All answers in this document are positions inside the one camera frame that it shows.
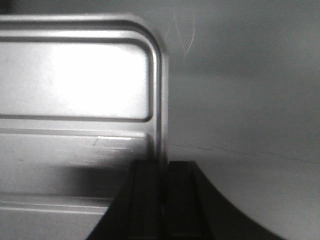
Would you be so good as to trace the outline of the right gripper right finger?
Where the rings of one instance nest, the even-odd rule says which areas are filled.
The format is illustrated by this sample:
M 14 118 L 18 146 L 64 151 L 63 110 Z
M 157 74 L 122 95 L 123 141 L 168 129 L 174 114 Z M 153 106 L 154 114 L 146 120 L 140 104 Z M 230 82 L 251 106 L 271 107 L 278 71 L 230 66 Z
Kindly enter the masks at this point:
M 166 240 L 279 240 L 228 201 L 194 161 L 167 166 Z

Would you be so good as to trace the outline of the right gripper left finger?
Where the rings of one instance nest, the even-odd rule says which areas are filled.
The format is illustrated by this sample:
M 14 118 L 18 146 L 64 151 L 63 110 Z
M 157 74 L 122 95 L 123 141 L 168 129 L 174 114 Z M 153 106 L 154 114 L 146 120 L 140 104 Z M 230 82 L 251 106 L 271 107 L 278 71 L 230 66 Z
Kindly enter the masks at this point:
M 157 163 L 135 160 L 119 193 L 88 240 L 159 240 L 160 179 Z

